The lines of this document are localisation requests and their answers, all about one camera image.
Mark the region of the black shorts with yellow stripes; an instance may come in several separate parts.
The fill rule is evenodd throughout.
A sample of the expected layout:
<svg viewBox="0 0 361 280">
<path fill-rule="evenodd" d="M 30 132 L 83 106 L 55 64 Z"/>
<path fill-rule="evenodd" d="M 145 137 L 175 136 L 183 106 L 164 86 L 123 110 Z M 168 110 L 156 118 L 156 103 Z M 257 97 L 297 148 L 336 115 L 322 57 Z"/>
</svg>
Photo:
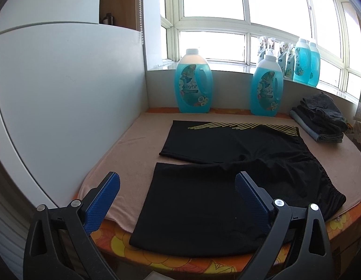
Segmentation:
<svg viewBox="0 0 361 280">
<path fill-rule="evenodd" d="M 333 216 L 346 196 L 293 125 L 174 121 L 130 245 L 178 257 L 254 253 L 265 239 L 235 189 L 245 171 L 274 199 Z"/>
</svg>

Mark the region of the orange floral bed sheet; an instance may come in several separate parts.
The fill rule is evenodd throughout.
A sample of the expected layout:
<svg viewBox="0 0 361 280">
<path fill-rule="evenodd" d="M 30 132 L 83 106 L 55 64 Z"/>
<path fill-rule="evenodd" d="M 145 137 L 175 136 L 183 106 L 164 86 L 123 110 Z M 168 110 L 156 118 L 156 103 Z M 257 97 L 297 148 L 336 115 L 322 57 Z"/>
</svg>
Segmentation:
<svg viewBox="0 0 361 280">
<path fill-rule="evenodd" d="M 177 108 L 150 108 L 146 112 L 180 113 Z M 210 113 L 251 115 L 248 111 L 239 109 L 214 109 Z M 276 117 L 289 118 L 284 114 Z M 342 214 L 335 214 L 327 223 L 326 228 L 331 242 L 336 272 L 342 274 L 361 246 L 361 202 Z M 107 255 L 183 279 L 193 276 L 232 278 L 241 272 L 249 260 L 248 255 L 210 259 L 160 255 L 134 248 L 129 243 L 130 236 L 131 233 L 124 231 L 117 223 L 106 219 L 101 227 L 92 234 L 92 239 L 98 248 Z"/>
</svg>

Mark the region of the peach towel on bed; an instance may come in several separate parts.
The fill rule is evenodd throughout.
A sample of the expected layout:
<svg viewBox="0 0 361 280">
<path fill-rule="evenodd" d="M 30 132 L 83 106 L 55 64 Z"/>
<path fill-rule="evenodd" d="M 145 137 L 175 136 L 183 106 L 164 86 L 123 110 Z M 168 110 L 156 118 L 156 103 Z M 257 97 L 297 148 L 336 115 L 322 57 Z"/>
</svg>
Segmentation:
<svg viewBox="0 0 361 280">
<path fill-rule="evenodd" d="M 83 197 L 110 171 L 120 176 L 120 191 L 107 219 L 117 223 L 124 231 L 133 232 L 157 162 L 173 164 L 175 160 L 159 155 L 173 121 L 204 121 L 221 123 L 261 123 L 295 125 L 291 118 L 262 117 L 241 114 L 141 114 L 92 168 L 85 178 L 78 196 Z M 317 143 L 303 129 L 300 136 L 311 153 L 325 168 L 333 185 L 346 196 L 346 203 L 338 211 L 342 214 L 361 202 L 361 153 L 344 137 L 341 143 Z"/>
</svg>

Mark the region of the grey folded pants bottom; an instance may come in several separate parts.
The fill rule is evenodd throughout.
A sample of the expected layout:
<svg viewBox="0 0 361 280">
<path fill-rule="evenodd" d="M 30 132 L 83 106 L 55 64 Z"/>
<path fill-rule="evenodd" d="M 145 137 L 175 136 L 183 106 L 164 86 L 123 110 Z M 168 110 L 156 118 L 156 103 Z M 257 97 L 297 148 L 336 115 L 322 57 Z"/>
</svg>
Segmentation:
<svg viewBox="0 0 361 280">
<path fill-rule="evenodd" d="M 309 134 L 309 136 L 311 136 L 313 138 L 314 141 L 316 141 L 317 143 L 328 143 L 328 144 L 337 144 L 337 143 L 341 143 L 344 134 L 338 134 L 338 135 L 327 135 L 327 134 L 318 134 L 316 133 L 314 130 L 312 130 L 300 117 L 299 115 L 291 110 L 289 112 L 289 116 L 295 120 L 300 127 L 307 133 Z"/>
</svg>

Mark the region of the dark grey folded garment top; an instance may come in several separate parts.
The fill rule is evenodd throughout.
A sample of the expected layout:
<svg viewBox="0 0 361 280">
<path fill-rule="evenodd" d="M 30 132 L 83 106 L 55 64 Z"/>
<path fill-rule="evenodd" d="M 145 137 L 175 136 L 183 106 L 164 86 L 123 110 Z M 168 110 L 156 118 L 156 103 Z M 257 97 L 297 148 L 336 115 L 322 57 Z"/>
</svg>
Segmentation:
<svg viewBox="0 0 361 280">
<path fill-rule="evenodd" d="M 336 135 L 347 130 L 347 121 L 342 112 L 333 99 L 323 92 L 304 97 L 298 110 L 317 127 L 318 134 Z"/>
</svg>

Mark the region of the white wardrobe cabinet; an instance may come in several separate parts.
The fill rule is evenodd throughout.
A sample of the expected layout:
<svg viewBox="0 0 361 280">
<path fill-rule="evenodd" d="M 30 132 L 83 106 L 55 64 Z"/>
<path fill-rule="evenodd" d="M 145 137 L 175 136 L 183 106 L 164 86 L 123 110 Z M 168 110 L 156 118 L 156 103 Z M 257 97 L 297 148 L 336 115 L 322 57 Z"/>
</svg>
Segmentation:
<svg viewBox="0 0 361 280">
<path fill-rule="evenodd" d="M 0 11 L 0 160 L 32 205 L 67 205 L 146 108 L 140 33 L 100 0 L 7 0 Z"/>
</svg>

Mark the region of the right blue detergent bottle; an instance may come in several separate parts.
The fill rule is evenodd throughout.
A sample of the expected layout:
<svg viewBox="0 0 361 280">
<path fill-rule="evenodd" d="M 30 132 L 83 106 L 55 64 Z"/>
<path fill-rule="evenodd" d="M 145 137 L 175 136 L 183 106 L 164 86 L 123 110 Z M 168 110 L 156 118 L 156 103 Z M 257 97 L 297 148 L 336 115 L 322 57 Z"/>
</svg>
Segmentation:
<svg viewBox="0 0 361 280">
<path fill-rule="evenodd" d="M 265 54 L 251 80 L 250 111 L 256 116 L 276 116 L 284 90 L 284 77 L 275 56 Z"/>
</svg>

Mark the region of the blue detergent bottle on windowsill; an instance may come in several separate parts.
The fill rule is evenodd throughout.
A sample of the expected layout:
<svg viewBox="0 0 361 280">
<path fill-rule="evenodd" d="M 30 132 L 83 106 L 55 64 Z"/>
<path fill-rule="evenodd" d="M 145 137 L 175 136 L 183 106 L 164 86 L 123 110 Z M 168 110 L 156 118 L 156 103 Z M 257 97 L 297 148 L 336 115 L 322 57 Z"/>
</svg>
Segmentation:
<svg viewBox="0 0 361 280">
<path fill-rule="evenodd" d="M 311 50 L 307 41 L 300 38 L 294 51 L 294 81 L 302 84 L 309 82 L 311 74 Z"/>
</svg>

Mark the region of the left blue detergent bottle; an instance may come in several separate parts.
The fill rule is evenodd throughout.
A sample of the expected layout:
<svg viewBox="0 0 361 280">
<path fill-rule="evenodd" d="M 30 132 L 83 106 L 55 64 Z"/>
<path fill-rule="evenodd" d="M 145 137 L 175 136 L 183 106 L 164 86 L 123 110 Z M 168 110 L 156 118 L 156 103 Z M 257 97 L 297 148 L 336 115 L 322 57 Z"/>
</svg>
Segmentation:
<svg viewBox="0 0 361 280">
<path fill-rule="evenodd" d="M 213 100 L 213 75 L 197 49 L 187 49 L 175 70 L 175 97 L 181 113 L 208 113 Z"/>
</svg>

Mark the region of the dark bottle on shelf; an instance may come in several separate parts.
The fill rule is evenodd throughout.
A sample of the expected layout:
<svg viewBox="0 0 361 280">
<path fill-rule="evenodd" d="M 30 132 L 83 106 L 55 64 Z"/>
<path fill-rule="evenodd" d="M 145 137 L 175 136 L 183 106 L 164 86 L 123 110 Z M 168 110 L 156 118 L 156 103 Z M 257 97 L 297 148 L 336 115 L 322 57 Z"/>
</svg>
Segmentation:
<svg viewBox="0 0 361 280">
<path fill-rule="evenodd" d="M 102 24 L 104 25 L 114 25 L 114 16 L 111 13 L 107 13 L 106 16 L 102 19 Z"/>
</svg>

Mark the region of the white window frame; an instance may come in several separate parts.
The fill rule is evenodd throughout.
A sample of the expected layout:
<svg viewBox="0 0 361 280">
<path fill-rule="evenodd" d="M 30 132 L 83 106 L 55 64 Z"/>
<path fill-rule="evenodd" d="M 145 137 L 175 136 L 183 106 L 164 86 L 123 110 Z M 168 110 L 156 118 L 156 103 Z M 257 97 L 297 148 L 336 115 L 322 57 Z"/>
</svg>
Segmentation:
<svg viewBox="0 0 361 280">
<path fill-rule="evenodd" d="M 178 61 L 191 44 L 219 62 L 258 63 L 265 49 L 299 38 L 320 53 L 319 86 L 361 93 L 361 22 L 348 0 L 159 0 L 161 57 Z"/>
</svg>

